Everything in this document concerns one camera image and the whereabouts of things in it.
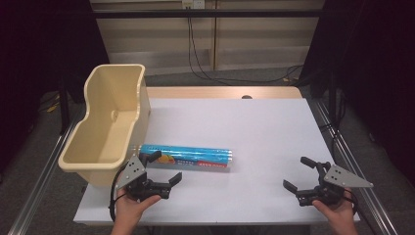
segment table surface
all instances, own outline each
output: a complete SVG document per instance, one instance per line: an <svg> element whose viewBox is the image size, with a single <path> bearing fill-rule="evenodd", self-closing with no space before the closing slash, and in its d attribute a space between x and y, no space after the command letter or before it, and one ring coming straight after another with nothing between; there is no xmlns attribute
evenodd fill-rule
<svg viewBox="0 0 415 235"><path fill-rule="evenodd" d="M234 163L225 170L149 165L149 178L155 181L164 182L179 170L183 180L173 188L170 199L146 211L141 224L326 221L315 208L301 208L282 186L285 178L299 189L311 189L318 183L316 170L301 164L301 156L318 162L331 160L313 115L296 88L149 87L148 92L152 115L146 143L230 148ZM241 100L244 95L256 99ZM160 99L165 97L201 99ZM212 97L221 99L202 99ZM109 194L109 187L88 185L74 221L112 223L107 209Z"/></svg>

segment black cable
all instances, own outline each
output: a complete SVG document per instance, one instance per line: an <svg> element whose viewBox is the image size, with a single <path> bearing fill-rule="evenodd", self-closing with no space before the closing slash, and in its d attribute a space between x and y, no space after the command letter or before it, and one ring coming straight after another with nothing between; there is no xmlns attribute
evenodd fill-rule
<svg viewBox="0 0 415 235"><path fill-rule="evenodd" d="M332 123L328 123L328 124L324 124L324 125L319 125L318 128L320 129L320 132L323 133L324 131L333 128L335 129L336 127L332 124ZM330 145L330 154L332 155L332 159L335 165L337 165L337 161L335 159L335 139L337 138L337 131L334 131L333 134L333 138L331 139L331 145Z"/></svg>
<svg viewBox="0 0 415 235"><path fill-rule="evenodd" d="M46 100L44 100L44 101L40 102L40 105L43 105L43 104L45 104L46 102L49 102L49 101L53 100L53 99L54 99L54 98L56 98L58 95L59 95L59 92L56 92L56 93L55 93L53 96L51 96L50 98L48 98L48 99L46 99Z"/></svg>
<svg viewBox="0 0 415 235"><path fill-rule="evenodd" d="M301 68L302 66L303 66L303 65L299 65L299 66L292 66L292 67L289 67L289 68L287 69L287 80L288 80L287 86L291 85L291 81L290 81L290 74L291 74L291 73L293 73L294 71L296 71L298 68Z"/></svg>
<svg viewBox="0 0 415 235"><path fill-rule="evenodd" d="M115 185L116 185L116 182L117 182L117 180L118 180L118 177L119 177L119 175L122 173L122 171L123 170L125 170L125 167L127 166L127 164L125 164L125 165L123 165L117 172L116 172L116 175L115 175L115 177L114 177L114 180L113 180L113 184L112 184L112 186L111 186L111 199L110 199L110 205L108 206L108 209L110 209L110 216L111 216L111 219L113 220L113 222L115 222L115 202L119 199L119 198L121 198L121 197L123 197L123 196L125 196L125 194L123 194L123 195L121 195L121 196L119 196L119 197L117 197L115 200L114 200L114 191L115 191Z"/></svg>
<svg viewBox="0 0 415 235"><path fill-rule="evenodd" d="M362 212L362 210L359 207L358 204L358 200L357 197L349 190L345 189L345 191L349 192L349 194L351 195L351 199L347 198L347 197L343 197L345 200L351 202L354 204L353 206L353 214L355 214L356 212L359 212L359 215L363 218L363 220L366 222L366 224L369 226L370 230L372 231L372 233L374 235L376 235L376 231L374 229L374 227L372 226L372 224L370 224L369 219L367 219L366 215Z"/></svg>
<svg viewBox="0 0 415 235"><path fill-rule="evenodd" d="M209 75L207 75L204 70L201 67L201 64L199 63L199 57L198 54L196 52L196 45L195 45L195 39L194 39L194 35L193 35L193 26L192 26L192 19L188 18L188 27L189 27L189 65L190 65L190 69L192 71L192 73L197 76L198 78L201 79L206 79L206 80L213 80L219 83L222 83L224 85L228 85L230 86L231 84L224 82L225 81L244 81L244 82L252 82L252 83L269 83L269 82L274 82L274 81L279 81L282 80L284 78L286 78L287 76L289 76L291 73L295 72L298 68L301 68L302 65L297 65L297 66L291 66L289 68L287 68L287 75L275 78L275 79L270 79L270 80L247 80L247 79L236 79L236 78L224 78L224 77L210 77ZM192 63L191 63L191 59L190 59L190 50L191 50L191 45L193 45L193 51L196 57L196 61L198 63L199 66L199 70L204 74L205 77L203 76L199 76L198 74L195 73L195 71L193 70L192 67Z"/></svg>
<svg viewBox="0 0 415 235"><path fill-rule="evenodd" d="M315 79L315 77L321 76L321 73L325 72L328 68L329 67L326 67L326 68L311 72L310 74L307 75L307 77L303 77L302 79L299 79L296 83L293 84L293 86L301 87L301 86L308 85L313 79Z"/></svg>
<svg viewBox="0 0 415 235"><path fill-rule="evenodd" d="M332 138L332 145L331 145L331 154L332 154L332 158L333 161L336 163L336 159L335 159L335 141L338 138L338 135L340 133L340 124L342 122L342 119L345 117L346 115L346 97L345 94L341 93L341 99L339 102L339 107L337 109L337 113L336 113L336 117L335 117L335 121L334 124L332 124L332 128L333 128L333 138Z"/></svg>
<svg viewBox="0 0 415 235"><path fill-rule="evenodd" d="M223 81L220 81L220 80L217 80L217 79L214 79L214 78L211 78L211 77L209 77L203 70L202 70L202 67L201 67L201 65L200 65L200 63L199 63L199 58L198 58L198 54L196 53L196 46L195 46L195 40L194 40L194 38L193 38L193 27L192 27L192 19L191 18L188 18L187 19L187 24L188 24L188 29L189 29L189 50L188 50L188 54L189 54L189 66L190 66L190 70L192 71L192 73L196 76L196 77L198 77L198 78L201 78L201 79L205 79L205 80L213 80L213 81L216 81L216 82L219 82L219 83L221 83L221 84L224 84L224 85L227 85L227 86L229 86L230 84L228 84L228 83L226 83L226 82L223 82ZM203 77L203 76L199 76L194 70L193 70L193 66L192 66L192 60L191 60L191 58L190 58L190 51L191 51L191 48L192 48L192 44L193 44L193 50L194 50L194 54L195 54L195 56L196 56L196 61L198 62L198 65L199 65L199 69L201 70L201 72L206 76L206 77Z"/></svg>

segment plastic bin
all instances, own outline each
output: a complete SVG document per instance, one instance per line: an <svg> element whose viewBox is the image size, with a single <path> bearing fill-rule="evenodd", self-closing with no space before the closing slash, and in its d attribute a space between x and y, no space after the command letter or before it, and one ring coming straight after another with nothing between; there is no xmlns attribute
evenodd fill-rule
<svg viewBox="0 0 415 235"><path fill-rule="evenodd" d="M63 171L95 186L111 185L117 170L144 143L150 101L141 65L102 65L84 86L85 118L59 157Z"/></svg>

